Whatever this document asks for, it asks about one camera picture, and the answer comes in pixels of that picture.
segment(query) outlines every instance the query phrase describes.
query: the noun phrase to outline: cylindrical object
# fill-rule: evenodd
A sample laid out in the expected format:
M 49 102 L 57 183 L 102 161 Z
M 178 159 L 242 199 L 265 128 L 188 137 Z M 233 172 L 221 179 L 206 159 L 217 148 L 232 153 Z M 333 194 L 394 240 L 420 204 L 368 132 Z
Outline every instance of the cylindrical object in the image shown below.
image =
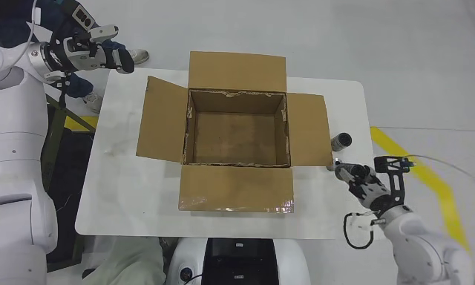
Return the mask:
M 331 144 L 332 144 L 332 150 L 337 152 L 345 149 L 349 145 L 351 145 L 351 136 L 347 134 L 346 132 L 342 132 L 338 136 L 332 138 Z
M 343 177 L 340 175 L 341 170 L 345 169 L 348 173 L 350 173 L 352 176 L 357 176 L 360 178 L 365 178 L 366 177 L 366 169 L 364 169 L 364 166 L 359 165 L 359 164 L 354 164 L 354 163 L 340 163 L 335 167 L 335 176 L 339 179 L 344 181 Z

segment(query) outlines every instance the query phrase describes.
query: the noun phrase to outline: cable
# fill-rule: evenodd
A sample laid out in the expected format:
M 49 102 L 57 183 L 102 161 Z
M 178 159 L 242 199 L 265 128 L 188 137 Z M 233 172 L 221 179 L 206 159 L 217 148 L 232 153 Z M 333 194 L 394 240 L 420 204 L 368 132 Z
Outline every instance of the cable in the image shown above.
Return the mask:
M 57 210 L 56 210 L 56 213 L 59 212 L 59 211 L 61 211 L 61 209 L 63 209 L 64 207 L 66 207 L 66 205 L 68 204 L 69 199 L 70 199 L 73 195 L 79 194 L 79 193 L 81 193 L 81 192 L 82 192 L 82 189 L 81 189 L 81 191 L 79 191 L 78 193 L 69 194 L 68 199 L 66 200 L 66 203 L 65 203 L 64 205 L 62 205 L 61 208 L 57 209 Z
M 363 250 L 363 249 L 366 249 L 367 247 L 371 246 L 371 244 L 373 243 L 373 240 L 374 240 L 374 231 L 373 231 L 373 222 L 371 222 L 371 230 L 370 230 L 370 240 L 366 243 L 366 245 L 363 245 L 363 246 L 355 246 L 353 245 L 351 242 L 350 242 L 350 239 L 348 238 L 348 233 L 347 233 L 347 220 L 348 220 L 348 217 L 350 216 L 367 216 L 368 213 L 348 213 L 344 216 L 344 219 L 343 219 L 343 234 L 344 234 L 344 239 L 347 240 L 347 243 L 350 247 L 352 247 L 353 249 L 356 249 L 356 250 Z
M 203 276 L 203 275 L 195 275 L 193 278 L 189 279 L 188 282 L 185 283 L 185 285 L 188 284 L 188 283 L 190 283 L 190 282 L 193 281 L 194 279 L 196 279 L 196 278 L 198 278 L 198 277 L 201 277 L 201 276 Z
M 458 166 L 455 166 L 452 163 L 448 163 L 444 160 L 438 160 L 437 158 L 434 158 L 434 157 L 429 157 L 429 156 L 425 156 L 425 155 L 418 155 L 418 154 L 410 154 L 410 155 L 406 155 L 406 156 L 403 156 L 403 157 L 421 157 L 421 158 L 426 158 L 428 160 L 437 161 L 438 163 L 443 163 L 446 166 L 450 166 L 451 168 L 455 168 L 457 171 L 460 171 L 461 173 L 466 174 L 471 179 L 475 180 L 475 176 L 473 176 L 472 174 L 470 174 L 466 170 L 464 170 L 462 168 L 459 168 Z
M 31 8 L 31 31 L 30 31 L 30 35 L 28 36 L 28 40 L 27 40 L 27 43 L 25 44 L 24 46 L 24 49 L 22 51 L 22 53 L 15 59 L 15 61 L 9 65 L 7 68 L 2 68 L 0 71 L 2 70 L 7 70 L 9 68 L 12 68 L 16 65 L 16 63 L 23 57 L 23 55 L 27 52 L 28 50 L 28 47 L 30 47 L 30 43 L 31 43 L 31 39 L 33 38 L 33 32 L 35 30 L 35 12 L 36 12 L 36 2 L 38 0 L 34 0 L 33 1 L 33 7 Z

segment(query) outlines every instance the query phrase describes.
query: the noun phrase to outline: white shoe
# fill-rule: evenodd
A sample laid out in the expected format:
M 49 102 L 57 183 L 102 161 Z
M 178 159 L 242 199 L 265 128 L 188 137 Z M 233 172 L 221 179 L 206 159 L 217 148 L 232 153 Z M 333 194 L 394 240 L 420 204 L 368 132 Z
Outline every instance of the white shoe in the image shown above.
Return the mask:
M 135 65 L 139 65 L 141 63 L 146 62 L 148 58 L 150 57 L 148 55 L 147 50 L 143 50 L 143 49 L 129 50 L 128 52 L 131 54 L 132 60 L 134 60 Z
M 94 113 L 99 113 L 101 111 L 102 96 L 94 91 L 91 91 L 90 94 L 84 96 L 82 101 L 86 104 L 86 107 Z

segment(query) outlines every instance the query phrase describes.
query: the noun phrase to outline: white table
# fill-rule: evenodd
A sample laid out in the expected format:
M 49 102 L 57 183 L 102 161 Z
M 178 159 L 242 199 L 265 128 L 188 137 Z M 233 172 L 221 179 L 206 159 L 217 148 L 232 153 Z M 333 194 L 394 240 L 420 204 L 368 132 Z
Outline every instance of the white table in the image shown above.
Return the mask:
M 111 72 L 76 219 L 82 235 L 340 239 L 343 216 L 362 212 L 347 186 L 325 167 L 294 168 L 293 214 L 178 211 L 178 163 L 136 157 L 147 76 L 187 86 L 187 71 Z M 363 87 L 358 82 L 287 78 L 289 92 L 322 94 L 330 134 L 353 144 L 334 153 L 373 164 Z M 355 232 L 367 239 L 368 231 Z M 375 238 L 381 238 L 378 230 Z

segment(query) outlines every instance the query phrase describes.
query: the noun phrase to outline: yellow floor line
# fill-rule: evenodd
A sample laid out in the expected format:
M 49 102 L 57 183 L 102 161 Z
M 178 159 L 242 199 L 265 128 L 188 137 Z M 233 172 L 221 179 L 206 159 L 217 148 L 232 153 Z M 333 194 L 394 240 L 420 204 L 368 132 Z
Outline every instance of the yellow floor line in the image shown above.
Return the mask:
M 400 145 L 396 144 L 379 128 L 371 128 L 371 138 L 389 155 L 405 156 L 409 155 Z M 467 238 L 465 236 L 462 221 L 457 211 L 456 200 L 452 188 L 442 180 L 428 166 L 425 166 L 420 160 L 411 157 L 411 161 L 416 163 L 410 172 L 423 182 L 430 190 L 434 191 L 439 201 L 442 217 L 449 235 L 459 242 L 467 251 L 470 250 Z
M 81 116 L 81 119 L 92 125 L 93 127 L 97 127 L 97 120 L 99 119 L 98 116 Z M 72 131 L 89 131 L 88 129 L 82 127 L 78 122 L 72 120 L 70 117 L 66 117 L 65 127 L 69 128 Z

